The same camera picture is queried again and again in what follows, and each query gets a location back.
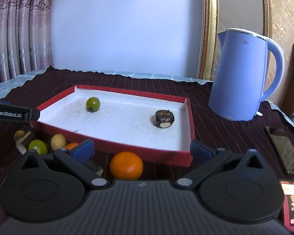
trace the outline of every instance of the gold ornate frame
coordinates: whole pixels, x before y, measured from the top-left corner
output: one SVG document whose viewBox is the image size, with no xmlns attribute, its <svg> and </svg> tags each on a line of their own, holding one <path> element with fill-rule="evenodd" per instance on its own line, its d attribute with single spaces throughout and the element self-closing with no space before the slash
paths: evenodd
<svg viewBox="0 0 294 235">
<path fill-rule="evenodd" d="M 204 0 L 204 26 L 201 57 L 198 62 L 199 79 L 211 80 L 218 33 L 219 0 Z"/>
<path fill-rule="evenodd" d="M 217 44 L 219 0 L 204 0 L 204 26 L 201 57 L 198 61 L 198 78 L 212 80 Z M 263 0 L 263 35 L 272 37 L 271 0 Z"/>
</svg>

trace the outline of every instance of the orange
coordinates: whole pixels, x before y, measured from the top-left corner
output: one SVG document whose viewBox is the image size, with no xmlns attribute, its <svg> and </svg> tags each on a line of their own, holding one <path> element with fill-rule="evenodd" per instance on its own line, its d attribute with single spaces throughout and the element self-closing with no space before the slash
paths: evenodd
<svg viewBox="0 0 294 235">
<path fill-rule="evenodd" d="M 77 145 L 78 145 L 78 143 L 73 142 L 73 143 L 67 144 L 66 146 L 64 146 L 64 148 L 67 148 L 68 150 L 70 150 L 70 149 L 76 147 Z"/>
<path fill-rule="evenodd" d="M 116 179 L 136 180 L 143 173 L 143 161 L 132 152 L 120 152 L 112 158 L 110 172 Z"/>
</svg>

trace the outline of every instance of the curtain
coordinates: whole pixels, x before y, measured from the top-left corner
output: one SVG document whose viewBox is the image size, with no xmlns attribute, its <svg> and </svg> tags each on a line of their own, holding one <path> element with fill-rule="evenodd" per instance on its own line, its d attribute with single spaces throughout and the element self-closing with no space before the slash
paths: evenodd
<svg viewBox="0 0 294 235">
<path fill-rule="evenodd" d="M 0 0 L 0 82 L 53 66 L 52 0 Z"/>
</svg>

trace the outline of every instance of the kettle spout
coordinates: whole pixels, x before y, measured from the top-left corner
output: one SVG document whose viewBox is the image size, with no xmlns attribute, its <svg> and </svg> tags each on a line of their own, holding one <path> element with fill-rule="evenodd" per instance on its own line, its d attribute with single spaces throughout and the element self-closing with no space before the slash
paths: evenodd
<svg viewBox="0 0 294 235">
<path fill-rule="evenodd" d="M 219 37 L 219 41 L 220 41 L 220 44 L 221 44 L 221 48 L 223 47 L 223 43 L 225 41 L 225 35 L 226 35 L 226 32 L 218 33 L 218 37 Z"/>
</svg>

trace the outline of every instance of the red and white tray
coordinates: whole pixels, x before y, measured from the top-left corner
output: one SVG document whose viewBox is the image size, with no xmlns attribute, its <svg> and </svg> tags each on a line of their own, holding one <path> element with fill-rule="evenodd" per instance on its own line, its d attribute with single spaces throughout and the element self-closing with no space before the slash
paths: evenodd
<svg viewBox="0 0 294 235">
<path fill-rule="evenodd" d="M 87 112 L 88 98 L 100 100 L 97 112 Z M 95 149 L 106 153 L 130 151 L 143 160 L 188 167 L 192 161 L 190 142 L 195 138 L 188 98 L 135 90 L 77 85 L 38 107 L 35 128 L 54 135 L 63 134 L 70 142 L 86 138 Z M 165 109 L 175 121 L 169 128 L 154 126 L 154 114 Z"/>
</svg>

